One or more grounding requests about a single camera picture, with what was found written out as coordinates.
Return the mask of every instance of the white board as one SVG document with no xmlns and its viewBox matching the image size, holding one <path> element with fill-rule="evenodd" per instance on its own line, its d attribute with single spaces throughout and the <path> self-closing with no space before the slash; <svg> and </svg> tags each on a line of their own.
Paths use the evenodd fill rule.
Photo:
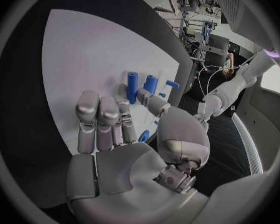
<svg viewBox="0 0 280 224">
<path fill-rule="evenodd" d="M 147 75 L 159 78 L 155 94 L 166 93 L 178 63 L 138 34 L 87 13 L 54 9 L 50 12 L 42 46 L 42 74 L 48 104 L 60 135 L 72 154 L 77 153 L 79 120 L 75 105 L 84 90 L 100 96 L 116 95 L 127 83 L 127 72 L 138 72 L 138 86 Z M 156 118 L 137 102 L 130 107 L 137 135 L 155 133 Z"/>
</svg>

